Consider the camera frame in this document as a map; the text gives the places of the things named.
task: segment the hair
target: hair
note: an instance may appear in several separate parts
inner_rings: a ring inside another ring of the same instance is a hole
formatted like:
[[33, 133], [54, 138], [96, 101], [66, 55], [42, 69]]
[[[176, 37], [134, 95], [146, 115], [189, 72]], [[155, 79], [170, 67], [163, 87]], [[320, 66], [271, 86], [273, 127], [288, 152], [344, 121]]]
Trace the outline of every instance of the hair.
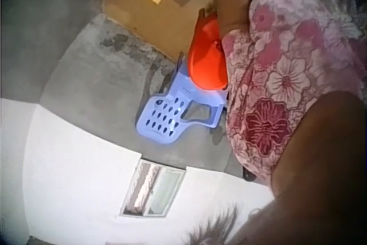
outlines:
[[237, 221], [239, 209], [229, 208], [219, 214], [215, 220], [208, 220], [189, 234], [186, 245], [224, 245]]

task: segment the window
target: window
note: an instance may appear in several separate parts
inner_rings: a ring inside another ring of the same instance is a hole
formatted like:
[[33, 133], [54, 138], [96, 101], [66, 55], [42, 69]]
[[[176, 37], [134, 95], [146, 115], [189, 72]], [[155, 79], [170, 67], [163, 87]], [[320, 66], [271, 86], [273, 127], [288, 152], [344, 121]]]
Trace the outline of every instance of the window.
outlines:
[[140, 160], [121, 208], [121, 216], [164, 217], [185, 171]]

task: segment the gray cement floor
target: gray cement floor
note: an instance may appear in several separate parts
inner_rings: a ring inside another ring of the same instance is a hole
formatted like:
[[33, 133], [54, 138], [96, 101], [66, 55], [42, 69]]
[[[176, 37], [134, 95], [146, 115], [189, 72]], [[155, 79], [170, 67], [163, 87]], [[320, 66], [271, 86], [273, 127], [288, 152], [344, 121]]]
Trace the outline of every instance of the gray cement floor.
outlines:
[[40, 103], [148, 160], [240, 177], [224, 118], [214, 130], [194, 126], [167, 146], [137, 134], [136, 114], [167, 85], [173, 63], [100, 10], [101, 0], [2, 0], [2, 97]]
[[[77, 36], [53, 71], [41, 105], [143, 158], [184, 168], [225, 171], [231, 147], [219, 127], [187, 129], [171, 145], [141, 137], [137, 114], [153, 93], [168, 85], [174, 64], [151, 45], [99, 14]], [[205, 116], [196, 107], [191, 116]]]

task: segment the red flower print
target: red flower print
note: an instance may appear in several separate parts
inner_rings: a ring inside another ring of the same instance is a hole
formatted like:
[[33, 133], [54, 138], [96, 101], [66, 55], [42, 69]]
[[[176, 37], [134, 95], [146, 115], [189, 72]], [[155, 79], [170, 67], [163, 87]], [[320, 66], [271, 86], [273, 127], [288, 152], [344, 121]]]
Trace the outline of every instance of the red flower print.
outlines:
[[243, 125], [243, 113], [242, 108], [231, 110], [227, 115], [227, 130], [230, 133], [239, 133]]
[[249, 65], [249, 67], [245, 72], [245, 75], [243, 76], [243, 84], [249, 86], [252, 80], [252, 75], [253, 75], [253, 63]]
[[323, 48], [324, 46], [323, 33], [316, 20], [302, 21], [296, 29], [295, 37], [310, 41], [314, 49]]
[[356, 57], [353, 59], [353, 68], [362, 79], [367, 76], [367, 43], [350, 38], [349, 46]]
[[258, 5], [253, 12], [252, 22], [257, 31], [269, 31], [275, 21], [275, 14], [269, 5]]
[[251, 81], [248, 84], [247, 105], [253, 107], [256, 101], [265, 96], [265, 83], [268, 79], [266, 71], [256, 71], [252, 74]]
[[248, 159], [247, 145], [246, 142], [241, 138], [241, 135], [238, 135], [237, 133], [235, 135], [231, 135], [231, 146], [233, 153], [236, 156], [241, 156], [244, 159]]
[[282, 57], [280, 46], [279, 35], [275, 33], [271, 41], [265, 45], [264, 50], [257, 54], [256, 61], [262, 70], [268, 69], [280, 60]]
[[229, 55], [233, 52], [233, 46], [235, 44], [235, 41], [236, 41], [236, 35], [235, 34], [227, 34], [222, 39], [222, 47], [223, 47], [223, 51], [226, 55]]
[[245, 116], [245, 140], [257, 147], [262, 157], [270, 155], [273, 145], [281, 145], [291, 130], [285, 103], [259, 99], [252, 113]]

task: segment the pink floral fabric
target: pink floral fabric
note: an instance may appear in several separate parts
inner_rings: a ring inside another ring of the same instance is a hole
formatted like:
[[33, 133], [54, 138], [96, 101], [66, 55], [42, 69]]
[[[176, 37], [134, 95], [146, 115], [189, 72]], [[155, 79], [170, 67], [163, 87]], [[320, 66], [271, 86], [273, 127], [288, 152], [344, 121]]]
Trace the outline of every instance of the pink floral fabric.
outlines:
[[365, 95], [367, 10], [353, 14], [352, 2], [253, 0], [249, 32], [233, 30], [222, 40], [228, 138], [243, 166], [268, 183], [302, 116], [321, 95]]

